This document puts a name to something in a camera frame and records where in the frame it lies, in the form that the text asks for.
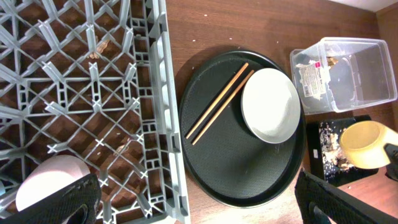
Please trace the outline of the wooden chopstick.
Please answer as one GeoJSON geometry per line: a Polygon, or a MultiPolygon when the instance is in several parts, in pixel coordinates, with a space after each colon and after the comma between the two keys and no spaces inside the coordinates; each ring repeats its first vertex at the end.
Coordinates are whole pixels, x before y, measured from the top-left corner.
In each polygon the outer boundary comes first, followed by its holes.
{"type": "Polygon", "coordinates": [[[248,67],[248,63],[245,62],[243,66],[239,69],[239,71],[234,75],[234,77],[226,84],[226,86],[221,90],[218,96],[211,102],[211,104],[207,107],[207,109],[202,113],[196,123],[191,127],[189,132],[186,134],[185,138],[188,139],[201,125],[201,123],[205,120],[205,118],[210,114],[210,112],[215,108],[215,106],[220,102],[220,100],[225,96],[227,91],[234,85],[236,80],[242,75],[245,69],[248,67]]]}
{"type": "Polygon", "coordinates": [[[252,77],[254,74],[254,70],[251,70],[245,79],[236,87],[236,89],[229,95],[229,97],[225,100],[225,102],[220,106],[218,111],[213,115],[213,117],[206,123],[205,127],[200,131],[198,136],[193,140],[192,144],[195,145],[199,139],[205,134],[205,132],[209,129],[209,127],[215,122],[217,117],[223,112],[223,110],[227,107],[229,102],[236,96],[236,94],[242,89],[242,87],[246,84],[246,82],[252,77]]]}

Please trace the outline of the pink cup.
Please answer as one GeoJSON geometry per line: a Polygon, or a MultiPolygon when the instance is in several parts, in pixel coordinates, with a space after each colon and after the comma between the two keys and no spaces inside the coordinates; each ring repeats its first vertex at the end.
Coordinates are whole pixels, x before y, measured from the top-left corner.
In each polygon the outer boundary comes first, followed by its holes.
{"type": "Polygon", "coordinates": [[[60,155],[47,159],[19,187],[17,210],[22,211],[88,174],[88,166],[77,157],[60,155]]]}

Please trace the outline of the yellow bowl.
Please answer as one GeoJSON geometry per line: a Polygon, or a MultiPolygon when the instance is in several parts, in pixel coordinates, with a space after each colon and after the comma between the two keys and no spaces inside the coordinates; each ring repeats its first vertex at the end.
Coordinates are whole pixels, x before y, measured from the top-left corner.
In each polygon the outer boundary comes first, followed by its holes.
{"type": "Polygon", "coordinates": [[[397,146],[397,132],[377,121],[361,121],[343,131],[339,144],[352,165],[360,169],[376,169],[390,163],[384,146],[397,146]]]}

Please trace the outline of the gold snack wrapper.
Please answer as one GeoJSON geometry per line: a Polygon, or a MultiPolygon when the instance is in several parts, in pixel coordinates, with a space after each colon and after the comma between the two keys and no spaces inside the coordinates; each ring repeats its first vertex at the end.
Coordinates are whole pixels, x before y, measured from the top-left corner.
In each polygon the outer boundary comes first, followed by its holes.
{"type": "Polygon", "coordinates": [[[334,65],[336,65],[338,63],[338,59],[334,58],[334,57],[327,57],[327,64],[329,67],[333,67],[334,65]]]}

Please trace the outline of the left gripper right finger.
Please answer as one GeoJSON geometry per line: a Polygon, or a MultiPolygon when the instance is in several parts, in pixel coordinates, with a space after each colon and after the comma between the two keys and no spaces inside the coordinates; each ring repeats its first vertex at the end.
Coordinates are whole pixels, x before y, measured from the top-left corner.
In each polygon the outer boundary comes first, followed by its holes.
{"type": "Polygon", "coordinates": [[[304,223],[397,223],[388,215],[301,170],[295,197],[304,223]]]}

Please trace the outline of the grey plate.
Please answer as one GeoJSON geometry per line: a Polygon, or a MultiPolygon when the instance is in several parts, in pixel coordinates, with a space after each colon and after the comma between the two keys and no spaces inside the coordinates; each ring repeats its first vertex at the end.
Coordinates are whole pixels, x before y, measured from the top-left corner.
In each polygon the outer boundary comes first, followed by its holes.
{"type": "Polygon", "coordinates": [[[284,72],[263,68],[246,82],[241,111],[253,135],[264,142],[279,144],[296,132],[301,105],[294,84],[284,72]]]}

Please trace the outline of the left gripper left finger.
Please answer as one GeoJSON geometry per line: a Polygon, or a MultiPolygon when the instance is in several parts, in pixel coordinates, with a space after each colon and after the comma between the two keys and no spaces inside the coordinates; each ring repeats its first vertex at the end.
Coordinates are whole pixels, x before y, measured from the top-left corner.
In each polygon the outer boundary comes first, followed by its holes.
{"type": "Polygon", "coordinates": [[[101,188],[96,175],[88,174],[35,204],[11,215],[1,224],[96,222],[101,188]]]}

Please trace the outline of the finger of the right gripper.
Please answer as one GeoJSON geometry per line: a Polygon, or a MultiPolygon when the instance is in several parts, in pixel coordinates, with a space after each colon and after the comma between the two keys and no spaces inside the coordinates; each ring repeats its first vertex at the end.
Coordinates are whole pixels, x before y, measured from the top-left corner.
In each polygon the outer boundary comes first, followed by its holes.
{"type": "Polygon", "coordinates": [[[386,166],[388,178],[398,181],[398,161],[397,161],[397,146],[393,144],[386,144],[384,151],[387,154],[390,163],[386,166]]]}

